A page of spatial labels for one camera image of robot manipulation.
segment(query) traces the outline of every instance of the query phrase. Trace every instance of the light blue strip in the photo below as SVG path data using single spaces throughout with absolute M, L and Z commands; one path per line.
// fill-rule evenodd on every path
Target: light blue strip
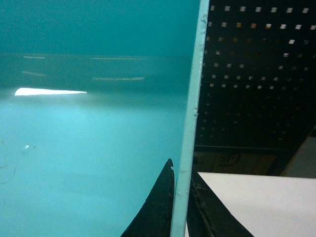
M 187 103 L 185 129 L 182 142 L 180 170 L 177 179 L 173 216 L 171 224 L 171 237 L 183 237 L 190 190 L 194 140 L 198 117 L 198 98 L 202 73 L 202 63 L 207 28 L 209 0 L 201 0 L 198 13 L 197 33 L 192 60 L 190 88 Z

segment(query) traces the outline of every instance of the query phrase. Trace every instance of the turquoise panel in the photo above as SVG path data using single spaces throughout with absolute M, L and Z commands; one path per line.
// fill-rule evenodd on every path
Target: turquoise panel
M 168 158 L 172 236 L 183 235 L 199 4 L 0 2 L 0 237 L 120 236 Z

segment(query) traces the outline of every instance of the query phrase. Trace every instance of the white surface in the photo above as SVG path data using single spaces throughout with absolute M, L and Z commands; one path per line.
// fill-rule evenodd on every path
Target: white surface
M 255 237 L 316 236 L 316 179 L 200 175 Z

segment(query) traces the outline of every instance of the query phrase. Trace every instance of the pegboard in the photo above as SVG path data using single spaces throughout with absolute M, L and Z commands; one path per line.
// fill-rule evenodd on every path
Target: pegboard
M 297 149 L 316 123 L 314 1 L 212 0 L 196 151 Z

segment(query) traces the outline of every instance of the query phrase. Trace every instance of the scratch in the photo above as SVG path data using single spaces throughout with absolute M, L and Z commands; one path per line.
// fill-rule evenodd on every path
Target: scratch
M 12 174 L 11 178 L 9 180 L 5 181 L 5 182 L 0 183 L 0 184 L 6 184 L 7 182 L 11 181 L 13 179 L 13 177 L 14 177 L 15 171 L 16 171 L 16 167 L 14 168 L 14 171 L 13 171 L 13 174 Z
M 6 168 L 8 164 L 4 165 L 4 166 L 0 166 L 0 169 Z

